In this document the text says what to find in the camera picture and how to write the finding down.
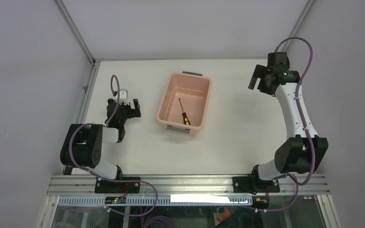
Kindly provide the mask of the black yellow screwdriver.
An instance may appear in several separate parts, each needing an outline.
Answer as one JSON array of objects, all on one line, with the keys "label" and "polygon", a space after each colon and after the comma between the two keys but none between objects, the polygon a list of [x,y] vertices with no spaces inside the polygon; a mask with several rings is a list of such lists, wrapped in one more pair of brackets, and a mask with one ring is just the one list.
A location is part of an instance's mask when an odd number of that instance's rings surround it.
[{"label": "black yellow screwdriver", "polygon": [[182,110],[183,123],[185,125],[191,125],[190,120],[189,120],[189,118],[187,116],[187,113],[185,112],[185,110],[183,108],[182,101],[181,101],[180,98],[179,98],[179,104],[180,104],[180,107],[181,107],[181,110]]}]

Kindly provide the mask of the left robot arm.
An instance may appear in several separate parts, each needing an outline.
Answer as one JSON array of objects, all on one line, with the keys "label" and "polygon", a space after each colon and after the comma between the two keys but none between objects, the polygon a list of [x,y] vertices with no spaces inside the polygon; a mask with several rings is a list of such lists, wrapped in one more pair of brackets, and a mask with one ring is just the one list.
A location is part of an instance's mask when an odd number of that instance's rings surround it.
[{"label": "left robot arm", "polygon": [[127,99],[119,103],[108,99],[107,117],[111,117],[107,126],[102,124],[71,124],[60,151],[63,165],[79,168],[95,175],[101,180],[123,181],[122,170],[118,165],[101,159],[104,143],[121,143],[125,137],[125,123],[128,119],[140,118],[140,104]]}]

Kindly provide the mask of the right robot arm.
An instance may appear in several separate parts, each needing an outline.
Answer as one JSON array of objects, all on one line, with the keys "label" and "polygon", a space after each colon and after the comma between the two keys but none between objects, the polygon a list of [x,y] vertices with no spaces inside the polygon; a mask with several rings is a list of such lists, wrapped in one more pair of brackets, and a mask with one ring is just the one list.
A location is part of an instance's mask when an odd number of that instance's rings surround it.
[{"label": "right robot arm", "polygon": [[249,185],[255,192],[266,191],[277,186],[278,179],[307,174],[305,185],[318,168],[327,149],[327,138],[320,137],[314,128],[302,95],[302,78],[297,71],[290,70],[286,52],[268,54],[267,65],[256,65],[249,89],[277,98],[281,107],[287,139],[276,150],[274,158],[253,167]]}]

